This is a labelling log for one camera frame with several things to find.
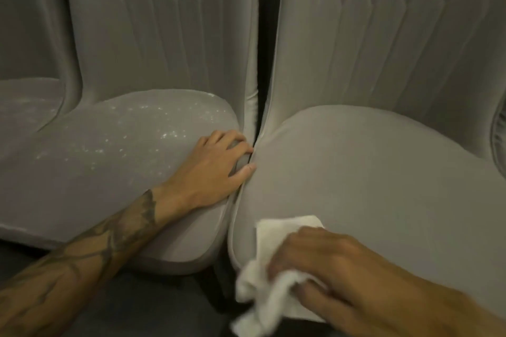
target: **seat cushion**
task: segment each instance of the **seat cushion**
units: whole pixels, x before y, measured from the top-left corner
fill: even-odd
[[[229,232],[236,266],[255,256],[258,220],[316,215],[506,315],[506,180],[492,163],[407,117],[345,105],[300,111],[252,161]]]
[[[230,105],[189,90],[136,92],[78,108],[0,163],[0,238],[52,249],[166,180],[200,136],[238,129]],[[226,202],[169,226],[136,263],[192,273],[218,252]]]
[[[54,119],[64,95],[56,78],[0,80],[0,158]]]

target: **forearm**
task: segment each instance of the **forearm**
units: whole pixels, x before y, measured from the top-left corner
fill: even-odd
[[[149,190],[17,274],[0,288],[0,336],[59,333],[102,283],[186,210],[177,195],[161,197],[156,188]]]

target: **hand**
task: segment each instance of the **hand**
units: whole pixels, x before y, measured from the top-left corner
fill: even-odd
[[[275,253],[268,275],[297,269],[321,280],[307,281],[295,295],[303,306],[336,329],[362,336],[478,336],[498,319],[466,295],[416,277],[352,237],[302,227]],[[490,332],[503,335],[501,332]]]
[[[253,174],[256,165],[250,163],[230,176],[237,161],[252,152],[253,147],[237,131],[214,131],[199,139],[176,173],[162,184],[162,190],[183,197],[186,211],[215,204]]]

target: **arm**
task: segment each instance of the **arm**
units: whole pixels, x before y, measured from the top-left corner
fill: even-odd
[[[245,140],[235,131],[201,138],[168,181],[6,282],[0,288],[0,336],[61,332],[164,226],[224,199],[251,176],[252,164],[229,176],[237,160],[252,152]]]
[[[302,305],[351,336],[499,337],[503,320],[467,295],[416,277],[350,236],[303,227],[273,257],[269,278],[308,272],[326,284],[295,288]]]

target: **tattoo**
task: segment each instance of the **tattoo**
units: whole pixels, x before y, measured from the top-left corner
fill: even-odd
[[[95,284],[98,285],[104,275],[109,272],[111,263],[118,254],[128,251],[131,247],[135,246],[136,243],[144,240],[146,236],[153,233],[156,227],[155,207],[156,202],[153,199],[153,193],[151,190],[148,190],[123,211],[82,233],[68,244],[51,252],[34,266],[14,276],[4,285],[1,285],[0,318],[8,316],[8,320],[3,325],[0,325],[0,334],[9,336],[44,335],[49,331],[53,326],[52,324],[46,324],[36,331],[32,329],[28,334],[26,332],[27,328],[23,323],[23,317],[31,310],[40,307],[47,301],[47,298],[64,276],[62,270],[69,270],[75,280],[79,281],[81,280],[82,274],[79,270],[78,263],[91,257],[100,257],[101,269]],[[72,254],[69,251],[73,245],[102,236],[106,237],[106,243],[104,247],[99,250],[82,255]],[[32,304],[26,305],[15,314],[8,315],[9,309],[12,308],[16,289],[30,286],[30,284],[33,284],[31,282],[33,279],[40,278],[52,272],[59,275],[56,278],[54,276],[51,278],[51,275],[48,277],[42,292]]]

